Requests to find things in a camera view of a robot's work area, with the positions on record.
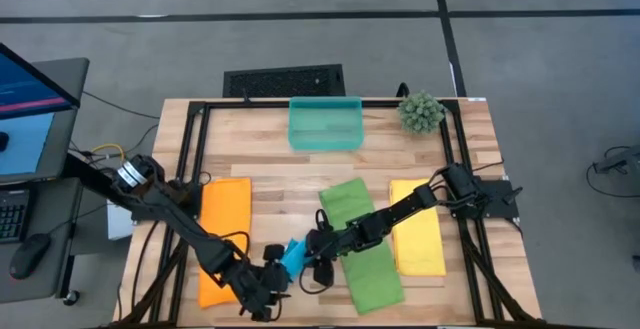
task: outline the green succulent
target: green succulent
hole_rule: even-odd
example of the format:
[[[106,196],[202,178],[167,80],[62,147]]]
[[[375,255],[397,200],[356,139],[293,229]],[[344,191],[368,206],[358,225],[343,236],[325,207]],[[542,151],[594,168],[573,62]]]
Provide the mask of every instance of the green succulent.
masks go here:
[[[411,134],[429,134],[444,119],[444,107],[427,93],[411,94],[398,105],[402,129]]]

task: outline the transparent container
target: transparent container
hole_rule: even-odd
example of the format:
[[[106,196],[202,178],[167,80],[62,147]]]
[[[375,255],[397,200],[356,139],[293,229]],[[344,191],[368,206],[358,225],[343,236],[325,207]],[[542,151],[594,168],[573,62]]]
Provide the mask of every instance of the transparent container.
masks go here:
[[[289,144],[294,150],[356,150],[363,140],[360,97],[293,97],[289,101]]]

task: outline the yellow cable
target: yellow cable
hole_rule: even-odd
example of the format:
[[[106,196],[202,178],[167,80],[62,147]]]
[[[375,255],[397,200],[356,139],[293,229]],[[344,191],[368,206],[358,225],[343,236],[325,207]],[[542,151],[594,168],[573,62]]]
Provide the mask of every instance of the yellow cable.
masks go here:
[[[118,149],[118,151],[120,151],[120,163],[124,163],[124,149],[122,149],[122,147],[119,144],[115,144],[115,143],[102,144],[102,145],[99,145],[99,146],[91,149],[91,152],[95,153],[98,150],[102,150],[102,149],[105,149],[105,148],[116,148],[116,149]]]

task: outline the monitor screen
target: monitor screen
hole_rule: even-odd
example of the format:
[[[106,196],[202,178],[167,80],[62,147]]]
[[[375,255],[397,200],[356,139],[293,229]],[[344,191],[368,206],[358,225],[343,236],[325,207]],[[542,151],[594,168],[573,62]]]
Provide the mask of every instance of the monitor screen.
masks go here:
[[[6,47],[0,51],[0,119],[73,107],[62,89]]]

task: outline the green towel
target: green towel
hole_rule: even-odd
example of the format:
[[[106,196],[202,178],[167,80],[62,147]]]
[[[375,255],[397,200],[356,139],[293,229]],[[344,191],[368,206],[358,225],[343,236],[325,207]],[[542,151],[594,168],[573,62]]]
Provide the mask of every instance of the green towel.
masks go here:
[[[320,201],[335,229],[344,229],[350,219],[374,210],[360,178],[320,192]],[[349,253],[341,260],[358,314],[404,301],[400,276],[386,241],[360,253]]]

